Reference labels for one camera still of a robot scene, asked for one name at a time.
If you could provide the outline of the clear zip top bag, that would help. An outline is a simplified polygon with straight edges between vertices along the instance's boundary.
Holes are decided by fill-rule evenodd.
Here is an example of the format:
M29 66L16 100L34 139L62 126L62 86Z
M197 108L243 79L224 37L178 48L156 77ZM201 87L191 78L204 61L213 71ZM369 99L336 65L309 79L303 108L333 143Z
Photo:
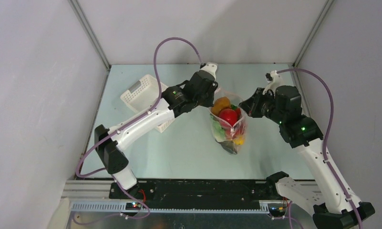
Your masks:
M237 94L219 88L209 108L212 136L231 155L237 155L246 141L247 114L239 106L242 101Z

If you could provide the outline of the yellow toy lemon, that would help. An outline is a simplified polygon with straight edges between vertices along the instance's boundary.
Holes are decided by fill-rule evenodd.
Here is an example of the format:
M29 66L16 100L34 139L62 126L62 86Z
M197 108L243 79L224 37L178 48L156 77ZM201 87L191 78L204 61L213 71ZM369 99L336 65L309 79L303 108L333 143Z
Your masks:
M234 140L233 143L237 146L243 145L245 142L245 136L244 135L239 135L237 136Z

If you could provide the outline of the green toy lettuce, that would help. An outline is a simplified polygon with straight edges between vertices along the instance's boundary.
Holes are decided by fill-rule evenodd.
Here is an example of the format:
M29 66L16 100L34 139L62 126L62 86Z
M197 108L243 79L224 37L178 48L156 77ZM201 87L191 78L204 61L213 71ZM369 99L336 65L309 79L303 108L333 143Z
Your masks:
M211 132L215 140L217 142L227 141L225 129L213 115L210 115L209 117L211 121Z

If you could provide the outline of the grey toy fish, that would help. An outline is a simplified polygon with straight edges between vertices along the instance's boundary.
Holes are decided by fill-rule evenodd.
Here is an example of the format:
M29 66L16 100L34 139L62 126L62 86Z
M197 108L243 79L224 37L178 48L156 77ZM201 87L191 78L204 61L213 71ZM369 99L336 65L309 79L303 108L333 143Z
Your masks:
M232 155L237 155L238 154L237 145L233 141L222 141L222 142L218 142L218 143L228 153L230 153Z

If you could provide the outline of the red toy apple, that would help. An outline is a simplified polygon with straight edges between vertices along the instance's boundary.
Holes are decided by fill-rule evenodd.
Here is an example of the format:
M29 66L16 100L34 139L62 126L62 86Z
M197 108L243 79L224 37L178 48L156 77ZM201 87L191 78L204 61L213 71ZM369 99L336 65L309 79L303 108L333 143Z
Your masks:
M223 109L218 117L219 123L226 127L231 127L238 121L238 113L231 108Z

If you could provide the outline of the brown toy potato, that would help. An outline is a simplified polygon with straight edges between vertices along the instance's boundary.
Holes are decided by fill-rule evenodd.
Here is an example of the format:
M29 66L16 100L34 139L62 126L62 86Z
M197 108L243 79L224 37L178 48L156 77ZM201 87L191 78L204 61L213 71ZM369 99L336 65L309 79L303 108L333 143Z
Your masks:
M231 107L231 101L227 97L220 97L215 102L211 108L211 113L215 116L218 116L223 109Z

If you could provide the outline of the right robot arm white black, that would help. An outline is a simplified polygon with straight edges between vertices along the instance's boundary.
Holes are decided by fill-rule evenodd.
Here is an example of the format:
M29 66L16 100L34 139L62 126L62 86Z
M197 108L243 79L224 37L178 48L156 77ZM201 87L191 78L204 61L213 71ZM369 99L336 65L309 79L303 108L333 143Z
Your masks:
M294 202L311 215L319 229L360 227L375 213L370 202L363 202L350 189L325 146L325 137L316 122L302 113L301 95L294 86L277 89L257 88L239 107L253 118L266 117L279 126L283 140L296 148L320 190L317 195L284 172L267 178L266 194Z

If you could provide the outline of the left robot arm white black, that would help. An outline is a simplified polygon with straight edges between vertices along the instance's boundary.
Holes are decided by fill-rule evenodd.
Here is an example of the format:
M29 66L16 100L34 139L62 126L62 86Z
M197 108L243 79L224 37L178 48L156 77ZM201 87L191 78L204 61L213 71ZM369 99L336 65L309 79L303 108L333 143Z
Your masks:
M215 71L201 69L190 80L166 88L160 94L157 105L147 109L144 114L111 128L103 125L96 127L95 151L108 174L120 185L123 195L132 199L139 194L137 178L129 167L124 150L162 123L188 113L197 106L211 107L217 87Z

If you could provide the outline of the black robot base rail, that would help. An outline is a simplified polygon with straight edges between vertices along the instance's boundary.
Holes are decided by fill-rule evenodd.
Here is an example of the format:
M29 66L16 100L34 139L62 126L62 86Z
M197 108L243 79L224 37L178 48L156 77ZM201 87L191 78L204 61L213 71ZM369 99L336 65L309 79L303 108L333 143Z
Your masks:
M262 200L280 200L275 183L280 171L260 179L138 179L128 190L152 208L258 209Z

